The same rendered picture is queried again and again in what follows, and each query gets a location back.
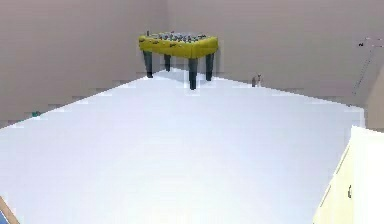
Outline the thin grey floor lamp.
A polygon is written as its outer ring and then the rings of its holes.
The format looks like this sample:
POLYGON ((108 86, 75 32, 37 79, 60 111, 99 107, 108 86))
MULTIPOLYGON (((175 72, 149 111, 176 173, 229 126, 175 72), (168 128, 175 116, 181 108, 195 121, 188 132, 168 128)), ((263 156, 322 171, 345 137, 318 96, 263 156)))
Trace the thin grey floor lamp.
POLYGON ((373 58, 375 57, 375 52, 379 48, 384 48, 384 37, 379 37, 379 38, 371 38, 371 37, 365 37, 361 41, 358 42, 357 44, 358 48, 367 48, 368 49, 368 55, 366 56, 363 65, 360 69, 359 72, 359 78, 355 82, 353 89, 352 89, 352 94, 356 95, 358 92, 358 89, 360 88, 364 77, 367 73, 368 67, 373 61, 373 58))

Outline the yellow table football table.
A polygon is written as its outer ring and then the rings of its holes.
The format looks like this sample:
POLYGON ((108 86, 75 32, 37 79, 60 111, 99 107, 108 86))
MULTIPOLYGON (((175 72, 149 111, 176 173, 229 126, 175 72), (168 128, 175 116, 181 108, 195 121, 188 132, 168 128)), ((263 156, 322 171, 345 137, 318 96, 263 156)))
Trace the yellow table football table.
POLYGON ((138 46, 143 53, 148 78, 153 77, 152 54, 157 53, 163 56, 167 71, 170 71, 172 57, 188 60, 189 88, 191 90, 195 90, 197 87, 197 68, 200 58, 205 58, 206 80, 212 80, 214 55, 219 48, 216 36, 174 31, 153 34, 146 32, 138 37, 138 46))

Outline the cream white cabinet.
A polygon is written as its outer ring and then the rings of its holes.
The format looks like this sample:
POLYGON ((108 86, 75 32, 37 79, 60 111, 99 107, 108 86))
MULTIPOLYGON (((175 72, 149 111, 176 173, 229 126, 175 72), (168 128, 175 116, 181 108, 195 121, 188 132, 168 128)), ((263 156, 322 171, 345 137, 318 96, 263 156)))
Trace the cream white cabinet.
POLYGON ((384 224, 384 133, 351 127, 311 224, 384 224))

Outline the brown framed blue object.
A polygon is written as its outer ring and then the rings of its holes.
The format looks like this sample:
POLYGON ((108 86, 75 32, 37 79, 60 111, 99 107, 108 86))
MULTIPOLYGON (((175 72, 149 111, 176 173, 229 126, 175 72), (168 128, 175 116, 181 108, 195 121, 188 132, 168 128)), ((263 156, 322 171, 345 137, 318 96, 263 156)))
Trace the brown framed blue object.
POLYGON ((16 216, 0 196, 0 224, 20 224, 16 216))

